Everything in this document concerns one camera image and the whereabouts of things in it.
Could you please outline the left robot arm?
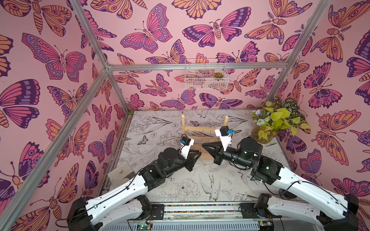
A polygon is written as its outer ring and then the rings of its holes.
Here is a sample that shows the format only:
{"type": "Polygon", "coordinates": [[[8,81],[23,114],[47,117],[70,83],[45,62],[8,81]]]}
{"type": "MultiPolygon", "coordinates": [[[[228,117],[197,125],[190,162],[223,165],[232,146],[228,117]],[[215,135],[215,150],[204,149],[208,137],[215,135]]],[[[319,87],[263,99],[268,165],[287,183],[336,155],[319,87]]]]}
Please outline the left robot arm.
{"type": "Polygon", "coordinates": [[[67,216],[70,231],[102,231],[127,220],[150,217],[152,205],[146,193],[165,183],[175,172],[192,171],[201,152],[190,150],[183,156],[174,148],[166,148],[158,159],[140,169],[123,185],[96,198],[75,200],[67,216]]]}

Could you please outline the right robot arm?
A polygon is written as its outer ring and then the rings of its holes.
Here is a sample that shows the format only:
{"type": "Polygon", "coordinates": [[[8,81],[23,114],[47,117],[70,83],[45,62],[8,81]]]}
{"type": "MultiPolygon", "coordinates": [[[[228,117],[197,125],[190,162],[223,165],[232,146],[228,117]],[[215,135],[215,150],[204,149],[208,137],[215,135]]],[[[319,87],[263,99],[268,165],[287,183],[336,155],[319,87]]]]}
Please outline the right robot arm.
{"type": "Polygon", "coordinates": [[[262,154],[263,146],[252,137],[237,148],[231,141],[204,143],[202,147],[220,165],[223,161],[251,171],[251,179],[265,186],[280,188],[280,193],[262,193],[252,209],[243,213],[259,217],[289,217],[315,224],[326,231],[356,231],[359,199],[353,194],[336,194],[305,180],[289,168],[262,154]]]}

